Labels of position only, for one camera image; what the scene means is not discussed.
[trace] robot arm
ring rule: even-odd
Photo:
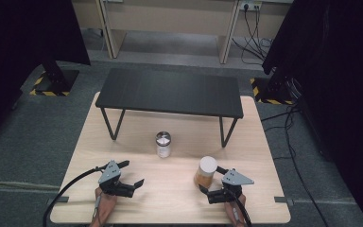
[[[120,168],[128,166],[130,161],[124,161],[117,164],[114,160],[111,160],[105,171],[99,178],[99,187],[102,192],[109,195],[116,195],[120,197],[132,198],[134,190],[141,187],[144,183],[144,179],[135,183],[134,185],[128,185],[119,181],[121,171]]]
[[[199,186],[199,190],[207,195],[210,204],[235,201],[235,198],[239,198],[242,194],[241,185],[254,183],[252,179],[240,174],[233,168],[226,170],[218,166],[216,172],[224,175],[222,178],[223,186],[220,190],[210,192],[204,186]]]

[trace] yellow and black tape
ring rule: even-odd
[[[284,105],[293,104],[293,100],[291,99],[290,96],[276,96],[266,99],[261,98],[265,89],[265,86],[262,83],[263,79],[250,79],[250,82],[252,90],[254,92],[255,101],[262,103],[269,103],[269,104],[284,104]]]
[[[42,73],[40,77],[37,79],[37,81],[34,83],[34,86],[29,93],[32,96],[69,96],[70,92],[54,92],[54,91],[38,91],[37,87],[41,84],[43,81],[43,77],[45,76],[45,73]]]

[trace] table top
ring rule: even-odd
[[[113,68],[96,107],[243,118],[237,78]]]
[[[251,97],[242,96],[245,117],[239,120],[226,148],[218,145],[220,133],[214,117],[175,113],[129,111],[119,132],[119,139],[108,137],[107,127],[93,100],[78,139],[61,188],[81,173],[104,166],[110,160],[120,163],[120,181],[134,184],[145,179],[133,198],[119,198],[108,223],[136,224],[228,224],[222,203],[209,204],[207,197],[194,184],[199,161],[211,156],[223,168],[235,168],[254,180],[243,185],[247,197],[246,209],[252,223],[286,223],[290,220],[287,204],[275,202],[284,193],[273,163],[267,138]],[[110,119],[117,120],[121,110],[107,110]],[[225,118],[225,126],[232,124]],[[157,155],[155,135],[168,131],[172,136],[171,154]],[[216,173],[210,191],[221,188],[223,175]],[[94,212],[95,194],[101,173],[81,179],[63,196],[67,203],[57,203],[51,220],[57,223],[89,223]]]

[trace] gray carpet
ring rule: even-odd
[[[46,201],[58,193],[94,94],[113,67],[237,77],[242,96],[252,96],[249,79],[266,77],[260,71],[243,69],[103,61],[86,66],[62,62],[62,69],[80,71],[70,95],[30,96],[28,93],[43,71],[42,67],[36,68],[22,87],[24,93],[17,108],[0,127],[0,226],[42,226]],[[257,103],[257,108],[261,118],[286,110],[284,105],[263,103]],[[285,116],[281,116],[264,121],[263,126],[268,129],[284,123]],[[269,130],[266,135],[274,158],[289,156],[283,129]],[[289,136],[296,150],[298,169],[329,226],[363,226],[363,215],[350,191],[335,165],[318,153],[311,131],[299,113],[294,114]],[[291,221],[283,226],[323,226],[291,159],[275,160],[275,165],[291,212]]]

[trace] black table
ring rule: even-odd
[[[226,147],[237,119],[243,118],[236,78],[176,72],[113,68],[95,103],[112,140],[126,110],[219,117],[221,145]],[[105,108],[123,110],[113,134]],[[233,118],[224,139],[222,117]]]

